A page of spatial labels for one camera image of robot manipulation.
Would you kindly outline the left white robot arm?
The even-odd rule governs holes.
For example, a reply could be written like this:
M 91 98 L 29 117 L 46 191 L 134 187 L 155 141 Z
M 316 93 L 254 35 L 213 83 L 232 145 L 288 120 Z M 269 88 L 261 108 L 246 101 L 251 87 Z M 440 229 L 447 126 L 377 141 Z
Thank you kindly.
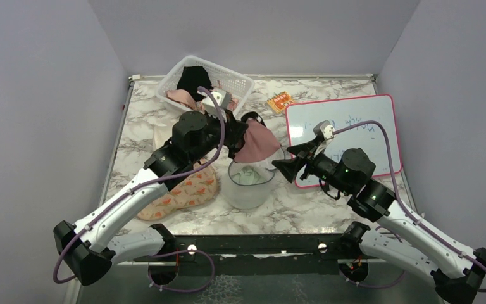
M 72 271 L 73 279 L 89 286 L 107 274 L 114 263 L 144 256 L 146 250 L 158 260 L 171 257 L 174 244 L 157 229 L 148 229 L 130 244 L 122 244 L 115 235 L 148 204 L 196 173 L 194 165 L 210 151 L 216 154 L 204 163 L 205 167 L 217 159 L 222 147 L 234 156 L 243 145 L 247 128 L 248 124 L 237 120 L 229 110 L 222 111 L 220 117 L 199 111 L 182 114 L 171 129 L 171 137 L 114 197 L 80 220 L 63 220 L 54 227 L 59 254 L 54 282 L 69 282 L 58 277 L 62 263 Z

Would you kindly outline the dusty pink black-trimmed bra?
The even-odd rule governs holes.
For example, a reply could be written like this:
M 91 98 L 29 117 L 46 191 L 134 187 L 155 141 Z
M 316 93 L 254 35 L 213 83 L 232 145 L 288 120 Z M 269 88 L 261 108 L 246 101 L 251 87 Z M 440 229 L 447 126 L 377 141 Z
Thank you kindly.
M 234 154 L 234 162 L 261 162 L 281 150 L 278 139 L 259 114 L 254 111 L 248 112 L 241 117 L 241 122 L 247 124 L 247 129 L 241 141 L 241 148 Z

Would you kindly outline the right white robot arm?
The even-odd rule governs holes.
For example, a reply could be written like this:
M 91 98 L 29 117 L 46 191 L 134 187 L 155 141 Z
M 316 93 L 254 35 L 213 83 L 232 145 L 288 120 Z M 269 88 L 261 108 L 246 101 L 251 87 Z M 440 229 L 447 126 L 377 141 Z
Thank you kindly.
M 336 162 L 318 151 L 318 141 L 291 146 L 294 157 L 274 160 L 273 166 L 289 181 L 298 173 L 314 175 L 349 196 L 359 216 L 376 222 L 404 242 L 385 241 L 362 224 L 351 224 L 340 240 L 341 252 L 380 258 L 425 278 L 448 303 L 473 303 L 486 275 L 486 249 L 474 249 L 443 233 L 400 201 L 394 192 L 372 178 L 375 164 L 360 148 L 351 148 Z

